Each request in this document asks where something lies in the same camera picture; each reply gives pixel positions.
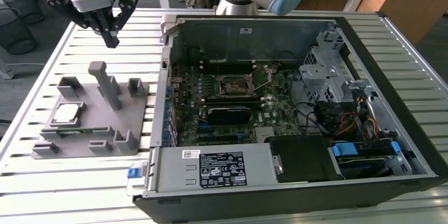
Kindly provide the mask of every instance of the screw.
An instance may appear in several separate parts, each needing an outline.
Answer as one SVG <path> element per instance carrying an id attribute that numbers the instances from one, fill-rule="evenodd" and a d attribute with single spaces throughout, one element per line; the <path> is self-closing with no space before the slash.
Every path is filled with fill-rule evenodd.
<path id="1" fill-rule="evenodd" d="M 282 174 L 282 168 L 278 165 L 274 166 L 274 170 L 278 175 Z"/>

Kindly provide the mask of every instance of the circuit board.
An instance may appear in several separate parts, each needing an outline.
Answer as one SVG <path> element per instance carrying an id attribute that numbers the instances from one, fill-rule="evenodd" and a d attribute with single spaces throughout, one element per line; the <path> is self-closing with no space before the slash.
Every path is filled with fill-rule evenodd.
<path id="1" fill-rule="evenodd" d="M 259 127 L 272 127 L 275 136 L 303 133 L 287 93 L 292 71 L 271 63 L 255 63 L 252 69 L 248 74 L 206 74 L 202 66 L 174 65 L 178 146 L 256 143 Z M 211 125 L 204 101 L 244 98 L 263 102 L 248 122 Z"/>

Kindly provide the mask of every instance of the mesh trash can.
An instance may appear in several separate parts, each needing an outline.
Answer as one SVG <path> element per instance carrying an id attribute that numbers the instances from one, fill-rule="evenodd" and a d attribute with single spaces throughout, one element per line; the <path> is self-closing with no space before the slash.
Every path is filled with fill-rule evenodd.
<path id="1" fill-rule="evenodd" d="M 18 9 L 27 24 L 36 24 L 44 20 L 38 0 L 3 0 L 10 8 Z"/>
<path id="2" fill-rule="evenodd" d="M 22 55 L 38 46 L 36 39 L 16 9 L 0 9 L 0 45 L 12 55 Z"/>

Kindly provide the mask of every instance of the slotted metal table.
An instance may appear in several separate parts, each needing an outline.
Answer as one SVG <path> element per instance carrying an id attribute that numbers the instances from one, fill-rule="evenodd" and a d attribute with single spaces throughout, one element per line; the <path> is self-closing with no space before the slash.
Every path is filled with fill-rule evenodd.
<path id="1" fill-rule="evenodd" d="M 138 9 L 120 46 L 108 49 L 92 30 L 74 23 L 55 49 L 10 130 L 0 142 L 0 223 L 154 223 L 127 196 L 127 170 L 148 158 L 150 136 L 135 156 L 34 160 L 32 146 L 55 106 L 63 76 L 95 82 L 91 61 L 104 61 L 118 81 L 151 83 L 143 133 L 151 134 L 162 53 L 164 14 L 204 15 L 210 10 Z M 448 87 L 387 18 L 374 13 L 296 12 L 344 16 L 378 61 L 427 135 L 448 160 Z M 403 195 L 376 207 L 318 211 L 207 223 L 447 223 L 448 187 Z"/>

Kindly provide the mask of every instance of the power supply label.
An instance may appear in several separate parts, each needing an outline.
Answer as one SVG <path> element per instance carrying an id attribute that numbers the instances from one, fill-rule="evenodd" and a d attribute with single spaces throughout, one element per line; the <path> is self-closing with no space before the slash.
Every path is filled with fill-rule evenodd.
<path id="1" fill-rule="evenodd" d="M 199 167 L 203 188 L 247 186 L 243 152 L 200 154 Z"/>

